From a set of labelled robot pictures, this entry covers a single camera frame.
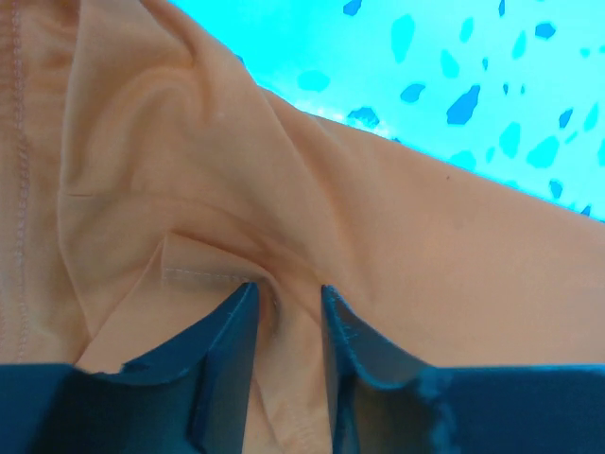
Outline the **orange t-shirt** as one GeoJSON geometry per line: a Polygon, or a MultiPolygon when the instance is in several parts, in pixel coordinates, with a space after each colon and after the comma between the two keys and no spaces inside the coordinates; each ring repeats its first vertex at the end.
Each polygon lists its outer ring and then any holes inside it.
{"type": "Polygon", "coordinates": [[[1,5],[1,449],[259,291],[238,453],[332,450],[321,290],[448,378],[446,453],[604,449],[604,228],[297,110],[165,1],[1,5]]]}

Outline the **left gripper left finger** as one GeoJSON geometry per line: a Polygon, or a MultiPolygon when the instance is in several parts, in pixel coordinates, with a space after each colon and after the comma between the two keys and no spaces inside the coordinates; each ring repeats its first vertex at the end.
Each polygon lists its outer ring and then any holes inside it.
{"type": "Polygon", "coordinates": [[[238,453],[259,318],[255,284],[240,286],[174,338],[95,374],[77,453],[238,453]]]}

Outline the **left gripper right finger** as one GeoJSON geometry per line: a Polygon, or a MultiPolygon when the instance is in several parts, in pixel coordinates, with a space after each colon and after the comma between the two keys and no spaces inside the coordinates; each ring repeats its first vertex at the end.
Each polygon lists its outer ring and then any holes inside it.
{"type": "Polygon", "coordinates": [[[334,287],[321,304],[333,452],[448,452],[447,376],[361,320],[334,287]]]}

